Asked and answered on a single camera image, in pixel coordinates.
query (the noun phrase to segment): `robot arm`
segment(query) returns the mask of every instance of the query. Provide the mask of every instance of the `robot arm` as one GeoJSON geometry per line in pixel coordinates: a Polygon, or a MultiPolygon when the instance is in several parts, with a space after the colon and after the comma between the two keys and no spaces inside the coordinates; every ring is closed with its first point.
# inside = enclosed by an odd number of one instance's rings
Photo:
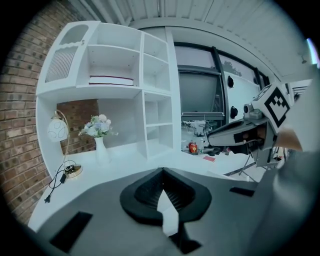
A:
{"type": "Polygon", "coordinates": [[[251,154],[257,166],[266,166],[270,163],[272,147],[289,109],[278,86],[268,85],[251,103],[243,106],[243,119],[214,130],[207,139],[212,146],[228,146],[235,154],[251,154]],[[265,138],[258,137],[259,127],[264,127],[265,138]]]}

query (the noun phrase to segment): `white desk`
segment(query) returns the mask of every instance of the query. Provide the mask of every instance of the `white desk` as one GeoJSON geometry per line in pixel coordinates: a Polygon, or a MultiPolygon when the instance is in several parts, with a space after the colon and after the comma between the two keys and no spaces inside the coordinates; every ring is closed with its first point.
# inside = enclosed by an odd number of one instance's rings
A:
{"type": "Polygon", "coordinates": [[[228,179],[228,177],[223,176],[224,173],[232,172],[245,164],[242,161],[243,157],[241,158],[240,155],[242,154],[233,156],[220,154],[215,156],[215,162],[211,162],[201,157],[172,150],[158,158],[147,161],[140,154],[132,153],[115,157],[107,169],[98,169],[95,165],[94,151],[86,152],[85,157],[84,153],[71,155],[70,160],[75,160],[82,165],[82,173],[75,178],[67,179],[63,185],[56,188],[51,195],[50,203],[44,202],[44,199],[51,192],[51,188],[47,188],[38,201],[28,226],[37,232],[51,215],[93,186],[158,167],[177,168],[204,176],[228,179]]]}

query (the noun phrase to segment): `white vase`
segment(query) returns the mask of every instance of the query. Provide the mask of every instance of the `white vase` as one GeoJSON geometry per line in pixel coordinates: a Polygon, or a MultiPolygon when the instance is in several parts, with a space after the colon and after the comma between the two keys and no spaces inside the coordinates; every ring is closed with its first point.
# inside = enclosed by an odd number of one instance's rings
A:
{"type": "Polygon", "coordinates": [[[94,138],[95,140],[95,158],[99,166],[107,166],[110,164],[111,159],[109,153],[104,145],[104,138],[94,138]]]}

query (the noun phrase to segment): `ceiling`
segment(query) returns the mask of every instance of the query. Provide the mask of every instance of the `ceiling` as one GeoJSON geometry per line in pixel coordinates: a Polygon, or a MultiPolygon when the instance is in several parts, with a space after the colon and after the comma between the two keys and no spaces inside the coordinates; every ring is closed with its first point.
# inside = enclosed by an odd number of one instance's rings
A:
{"type": "Polygon", "coordinates": [[[282,82],[308,73],[305,38],[271,0],[70,0],[87,20],[137,29],[159,26],[206,31],[249,51],[282,82]],[[302,64],[302,56],[307,63],[302,64]]]}

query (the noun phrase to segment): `lamp shade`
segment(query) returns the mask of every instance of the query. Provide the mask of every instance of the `lamp shade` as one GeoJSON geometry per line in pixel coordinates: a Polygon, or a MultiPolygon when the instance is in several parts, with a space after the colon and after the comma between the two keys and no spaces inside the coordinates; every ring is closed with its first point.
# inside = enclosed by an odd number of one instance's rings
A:
{"type": "Polygon", "coordinates": [[[59,118],[54,118],[48,127],[48,136],[52,142],[61,142],[68,138],[67,124],[59,118]]]}

